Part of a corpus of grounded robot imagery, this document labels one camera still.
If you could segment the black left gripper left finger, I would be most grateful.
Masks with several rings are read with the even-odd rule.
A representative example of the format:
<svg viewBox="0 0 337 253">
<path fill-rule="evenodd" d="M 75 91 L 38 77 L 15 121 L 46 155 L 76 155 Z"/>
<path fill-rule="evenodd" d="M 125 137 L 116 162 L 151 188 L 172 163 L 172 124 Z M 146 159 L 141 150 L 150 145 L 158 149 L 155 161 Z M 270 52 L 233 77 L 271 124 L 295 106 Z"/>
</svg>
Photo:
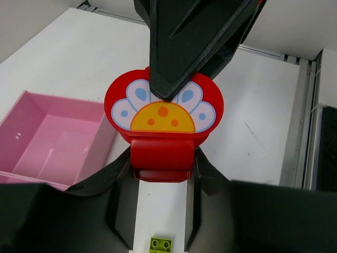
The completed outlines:
<svg viewBox="0 0 337 253">
<path fill-rule="evenodd" d="M 130 149 L 65 191 L 2 184 L 1 252 L 129 252 L 138 185 Z"/>
</svg>

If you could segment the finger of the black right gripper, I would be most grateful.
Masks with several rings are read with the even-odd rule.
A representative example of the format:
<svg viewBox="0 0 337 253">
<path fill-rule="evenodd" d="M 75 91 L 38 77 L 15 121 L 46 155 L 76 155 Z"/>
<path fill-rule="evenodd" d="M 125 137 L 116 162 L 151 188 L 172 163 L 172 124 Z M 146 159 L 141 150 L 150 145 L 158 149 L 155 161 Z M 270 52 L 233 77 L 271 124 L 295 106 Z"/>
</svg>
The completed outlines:
<svg viewBox="0 0 337 253">
<path fill-rule="evenodd" d="M 215 78 L 245 41 L 260 0 L 135 0 L 150 29 L 150 90 L 172 100 L 196 73 Z"/>
</svg>

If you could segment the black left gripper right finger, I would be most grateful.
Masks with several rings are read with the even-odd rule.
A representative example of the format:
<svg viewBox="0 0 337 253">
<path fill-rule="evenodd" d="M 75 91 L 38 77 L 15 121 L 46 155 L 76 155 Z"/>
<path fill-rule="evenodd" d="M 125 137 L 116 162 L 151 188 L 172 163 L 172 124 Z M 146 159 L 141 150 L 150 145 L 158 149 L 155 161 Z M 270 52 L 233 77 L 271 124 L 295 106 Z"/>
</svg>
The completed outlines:
<svg viewBox="0 0 337 253">
<path fill-rule="evenodd" d="M 231 181 L 194 152 L 186 252 L 336 252 L 336 194 Z"/>
</svg>

